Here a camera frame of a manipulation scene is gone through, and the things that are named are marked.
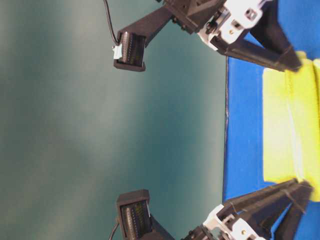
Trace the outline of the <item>upper black white gripper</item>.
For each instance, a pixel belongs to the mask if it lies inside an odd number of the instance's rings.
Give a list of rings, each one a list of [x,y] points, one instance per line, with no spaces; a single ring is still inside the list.
[[[183,30],[198,34],[224,56],[282,72],[297,72],[302,66],[278,22],[277,0],[164,0],[163,4]],[[245,30],[263,47],[238,40]]]

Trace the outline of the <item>lower black white gripper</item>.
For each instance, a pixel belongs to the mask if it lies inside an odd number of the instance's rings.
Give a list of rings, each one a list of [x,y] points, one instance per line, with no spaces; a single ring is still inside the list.
[[[271,185],[258,191],[231,198],[216,206],[206,220],[190,230],[183,240],[264,240],[249,225],[258,225],[268,240],[292,240],[313,187],[297,179]],[[231,227],[227,221],[235,221]]]

